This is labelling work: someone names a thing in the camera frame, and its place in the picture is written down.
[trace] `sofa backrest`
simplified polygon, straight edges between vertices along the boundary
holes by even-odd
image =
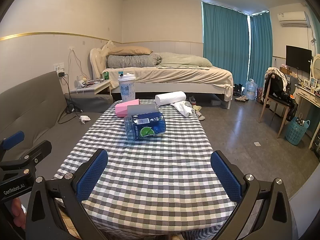
[[[23,131],[25,139],[3,160],[14,160],[59,120],[67,106],[56,71],[28,80],[0,94],[0,138]]]

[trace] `checkered blanket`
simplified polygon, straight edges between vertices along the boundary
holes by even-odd
[[[156,53],[149,55],[109,55],[108,68],[155,67],[162,60]]]
[[[173,106],[160,106],[166,132],[129,142],[124,120],[115,115],[120,102],[92,125],[55,178],[75,172],[103,148],[108,165],[82,202],[100,230],[122,239],[181,231],[188,231],[188,239],[211,239],[234,203],[211,168],[212,148],[196,115],[184,117]]]

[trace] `white paper roll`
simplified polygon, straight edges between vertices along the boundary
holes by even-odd
[[[156,95],[155,100],[158,106],[163,106],[163,105],[172,104],[175,102],[185,101],[186,98],[187,96],[184,92],[178,91],[178,92]]]

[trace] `table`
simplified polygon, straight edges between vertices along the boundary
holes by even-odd
[[[70,90],[70,93],[93,93],[93,94],[98,94],[99,92],[101,92],[104,89],[109,88],[109,94],[111,95],[111,81],[110,80],[105,80],[102,81],[98,84],[94,84],[90,87],[84,87],[84,88],[75,88]]]
[[[303,100],[307,100],[308,102],[310,102],[313,105],[320,108],[320,98],[319,97],[317,97],[315,94],[311,93],[309,90],[307,90],[303,87],[300,87],[297,85],[295,85],[295,86],[296,86],[295,96],[296,96],[296,98],[297,97],[299,98],[298,100],[296,100],[296,101],[298,101],[298,104],[299,104],[298,109],[297,109],[297,115],[299,115],[301,112],[304,112],[303,116],[306,117],[307,116],[306,114],[308,113],[308,111],[310,109],[310,106],[305,106],[303,104]],[[311,149],[313,141],[315,140],[319,130],[320,130],[320,122],[317,126],[315,133],[312,136],[312,139],[311,139],[311,142],[309,145],[309,149]]]
[[[184,117],[170,105],[160,106],[166,132],[129,142],[124,120],[115,115],[120,102],[92,125],[55,178],[75,172],[103,148],[108,165],[83,201],[100,230],[121,239],[194,230],[188,233],[193,239],[211,239],[235,204],[211,168],[213,150],[198,118]]]

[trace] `human hand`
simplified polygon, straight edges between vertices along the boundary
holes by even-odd
[[[12,214],[15,216],[13,219],[14,224],[17,227],[26,229],[26,215],[21,207],[21,201],[19,198],[14,198],[11,204]]]

